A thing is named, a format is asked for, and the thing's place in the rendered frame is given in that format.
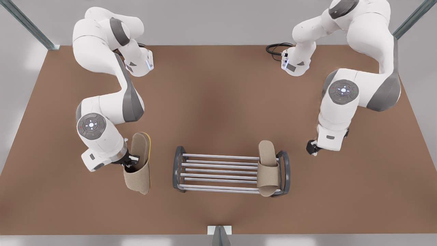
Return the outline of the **beige slipper with yellow sole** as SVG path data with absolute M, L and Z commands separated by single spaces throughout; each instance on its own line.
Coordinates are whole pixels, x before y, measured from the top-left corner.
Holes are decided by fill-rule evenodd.
M 124 168 L 126 186 L 146 195 L 150 191 L 151 179 L 149 169 L 151 140 L 144 132 L 134 134 L 131 143 L 131 155 L 139 156 L 138 163 Z

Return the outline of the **grey metal shoe rack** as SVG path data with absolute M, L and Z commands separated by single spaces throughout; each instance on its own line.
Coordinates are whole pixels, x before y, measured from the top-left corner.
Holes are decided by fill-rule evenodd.
M 291 168 L 286 151 L 276 153 L 280 186 L 269 197 L 289 193 Z M 189 154 L 183 146 L 176 149 L 173 163 L 173 188 L 179 192 L 210 191 L 260 194 L 257 188 L 259 156 Z

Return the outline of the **silver frame post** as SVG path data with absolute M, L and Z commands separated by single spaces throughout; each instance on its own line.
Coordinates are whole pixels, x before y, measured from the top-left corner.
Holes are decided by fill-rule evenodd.
M 418 22 L 435 4 L 437 0 L 423 0 L 412 14 L 392 33 L 392 35 L 399 40 L 407 31 Z
M 28 32 L 30 32 L 47 50 L 59 50 L 60 45 L 54 44 L 19 8 L 12 0 L 0 0 L 2 5 Z
M 209 225 L 207 234 L 213 235 L 212 246 L 231 246 L 228 235 L 232 234 L 230 225 Z

